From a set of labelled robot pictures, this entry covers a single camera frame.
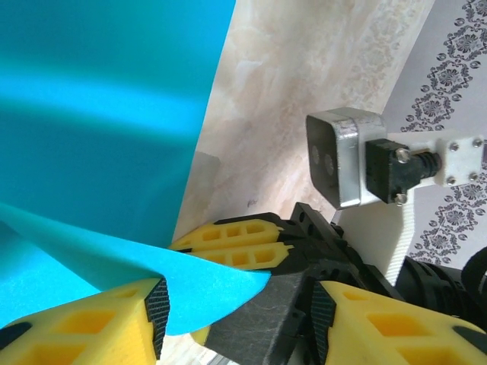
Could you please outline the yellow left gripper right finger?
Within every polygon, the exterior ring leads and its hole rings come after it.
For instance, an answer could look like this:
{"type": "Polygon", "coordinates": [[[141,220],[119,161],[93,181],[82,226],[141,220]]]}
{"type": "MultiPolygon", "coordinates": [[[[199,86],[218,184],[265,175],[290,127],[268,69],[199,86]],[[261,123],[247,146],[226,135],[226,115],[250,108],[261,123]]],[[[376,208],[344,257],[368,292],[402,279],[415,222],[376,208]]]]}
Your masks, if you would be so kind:
{"type": "Polygon", "coordinates": [[[314,285],[321,364],[484,364],[486,333],[443,313],[336,281],[314,285]]]}

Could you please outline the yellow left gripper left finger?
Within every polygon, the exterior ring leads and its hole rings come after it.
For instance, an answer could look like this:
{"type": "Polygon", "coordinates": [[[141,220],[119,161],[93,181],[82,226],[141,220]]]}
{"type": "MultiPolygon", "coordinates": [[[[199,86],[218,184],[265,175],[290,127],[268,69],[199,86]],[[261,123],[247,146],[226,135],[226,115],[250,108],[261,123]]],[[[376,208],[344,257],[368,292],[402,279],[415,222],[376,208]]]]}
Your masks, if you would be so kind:
{"type": "Polygon", "coordinates": [[[1,330],[3,364],[155,364],[170,300],[149,278],[25,316],[1,330]]]}

